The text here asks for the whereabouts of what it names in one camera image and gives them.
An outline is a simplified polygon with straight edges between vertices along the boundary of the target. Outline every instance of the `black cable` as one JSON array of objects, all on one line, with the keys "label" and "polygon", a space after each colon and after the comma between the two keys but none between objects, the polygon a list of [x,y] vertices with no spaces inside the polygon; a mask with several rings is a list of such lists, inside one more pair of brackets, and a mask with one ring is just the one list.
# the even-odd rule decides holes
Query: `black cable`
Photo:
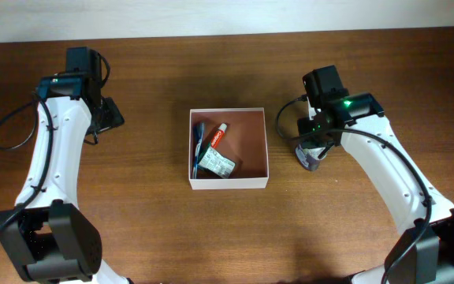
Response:
[{"label": "black cable", "polygon": [[104,85],[108,81],[108,78],[110,77],[111,68],[110,68],[110,64],[108,63],[108,60],[106,60],[106,58],[104,56],[102,56],[99,52],[98,52],[98,55],[101,58],[101,60],[104,62],[104,66],[106,67],[106,76],[104,76],[104,79],[102,79],[102,82],[101,82],[101,88],[102,88],[102,87],[104,87]]},{"label": "black cable", "polygon": [[286,104],[280,109],[280,111],[277,112],[277,115],[276,115],[276,132],[277,132],[277,134],[278,134],[281,138],[287,140],[287,138],[285,138],[285,136],[283,135],[283,133],[281,133],[281,130],[280,130],[280,115],[281,115],[281,113],[283,112],[283,110],[284,110],[286,107],[288,107],[288,106],[290,106],[291,104],[293,104],[293,103],[296,103],[296,102],[306,102],[306,101],[307,101],[307,95],[302,95],[302,96],[300,96],[299,98],[293,99],[293,100],[291,100],[290,102],[286,103]]},{"label": "black cable", "polygon": [[15,206],[11,216],[8,217],[3,223],[0,224],[0,233],[11,222],[13,222],[15,220],[15,218],[17,218],[22,213],[22,211],[38,196],[38,194],[42,191],[42,187],[43,187],[43,184],[45,183],[45,180],[47,179],[48,168],[50,167],[50,159],[52,157],[52,144],[54,142],[54,123],[52,121],[52,116],[50,115],[50,110],[48,109],[47,104],[42,99],[39,100],[39,103],[45,110],[45,114],[47,115],[47,120],[48,120],[48,126],[47,126],[48,147],[47,147],[47,155],[45,157],[45,164],[43,165],[43,171],[41,173],[41,177],[39,178],[38,185],[32,186],[34,191],[31,194],[31,196],[29,198],[27,198],[26,201],[23,202],[22,204],[18,204],[17,206]]},{"label": "black cable", "polygon": [[[16,110],[12,111],[11,113],[7,114],[7,115],[0,121],[0,128],[1,128],[1,126],[2,126],[7,120],[9,120],[13,115],[20,113],[22,110],[25,110],[26,108],[28,108],[28,107],[30,107],[30,106],[35,106],[35,107],[36,107],[35,100],[32,100],[31,102],[26,103],[26,104],[24,104],[23,106],[20,106],[19,108],[17,108]],[[9,150],[15,150],[15,149],[17,149],[17,148],[20,148],[21,146],[24,146],[24,145],[25,145],[27,142],[29,142],[29,140],[35,135],[35,132],[36,132],[36,129],[37,129],[37,128],[38,128],[38,112],[35,111],[35,124],[32,126],[32,130],[31,130],[31,133],[29,133],[28,138],[26,138],[24,141],[22,141],[21,143],[15,145],[15,146],[11,146],[11,147],[3,147],[3,146],[0,146],[0,150],[2,150],[2,151],[9,151]]]}]

